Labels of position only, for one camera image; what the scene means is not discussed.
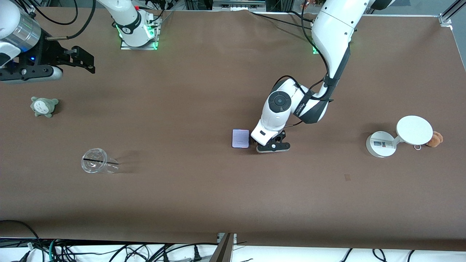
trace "brown table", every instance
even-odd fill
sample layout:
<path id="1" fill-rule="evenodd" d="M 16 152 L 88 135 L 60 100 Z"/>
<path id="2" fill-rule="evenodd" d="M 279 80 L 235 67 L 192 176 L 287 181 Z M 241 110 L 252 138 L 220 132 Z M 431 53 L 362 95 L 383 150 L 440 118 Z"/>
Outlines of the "brown table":
<path id="1" fill-rule="evenodd" d="M 44 10 L 61 21 L 74 13 Z M 37 19 L 70 35 L 87 13 L 69 27 Z M 111 23 L 97 10 L 62 42 L 93 54 L 95 75 L 64 66 L 60 81 L 0 84 L 2 219 L 44 238 L 191 242 L 236 232 L 259 245 L 466 250 L 466 74 L 437 18 L 363 17 L 326 116 L 287 129 L 291 150 L 273 154 L 234 149 L 231 133 L 255 127 L 280 76 L 310 86 L 324 75 L 300 28 L 247 11 L 175 12 L 159 50 L 122 51 Z M 57 113 L 34 117 L 32 96 L 58 98 Z M 444 143 L 369 155 L 366 138 L 395 134 L 406 115 L 426 118 Z M 85 173 L 80 158 L 94 147 L 124 173 Z M 15 225 L 0 232 L 28 235 Z"/>

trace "teal cable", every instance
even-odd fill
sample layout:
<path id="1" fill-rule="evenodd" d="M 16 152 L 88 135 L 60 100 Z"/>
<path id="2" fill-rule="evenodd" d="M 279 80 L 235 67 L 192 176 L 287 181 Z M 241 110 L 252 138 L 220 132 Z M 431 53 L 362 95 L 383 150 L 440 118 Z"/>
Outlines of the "teal cable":
<path id="1" fill-rule="evenodd" d="M 48 259 L 50 261 L 53 261 L 54 259 L 52 258 L 52 248 L 54 247 L 54 242 L 55 240 L 52 240 L 52 242 L 50 243 L 50 247 L 48 248 Z"/>

